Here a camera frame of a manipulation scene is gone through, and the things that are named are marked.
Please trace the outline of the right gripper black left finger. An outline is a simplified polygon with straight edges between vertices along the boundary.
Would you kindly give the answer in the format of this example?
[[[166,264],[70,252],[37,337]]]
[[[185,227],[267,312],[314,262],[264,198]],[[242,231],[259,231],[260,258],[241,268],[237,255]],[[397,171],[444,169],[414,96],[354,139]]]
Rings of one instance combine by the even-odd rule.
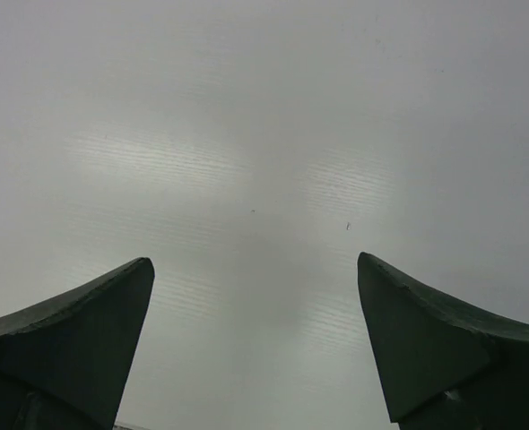
[[[150,303],[141,257],[0,317],[0,429],[111,429]]]

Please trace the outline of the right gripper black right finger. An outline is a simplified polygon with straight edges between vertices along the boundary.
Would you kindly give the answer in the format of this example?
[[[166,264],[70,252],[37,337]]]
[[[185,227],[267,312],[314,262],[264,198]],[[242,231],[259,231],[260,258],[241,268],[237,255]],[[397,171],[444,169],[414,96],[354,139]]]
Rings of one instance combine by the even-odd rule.
[[[360,305],[392,423],[529,429],[529,324],[429,287],[368,253]]]

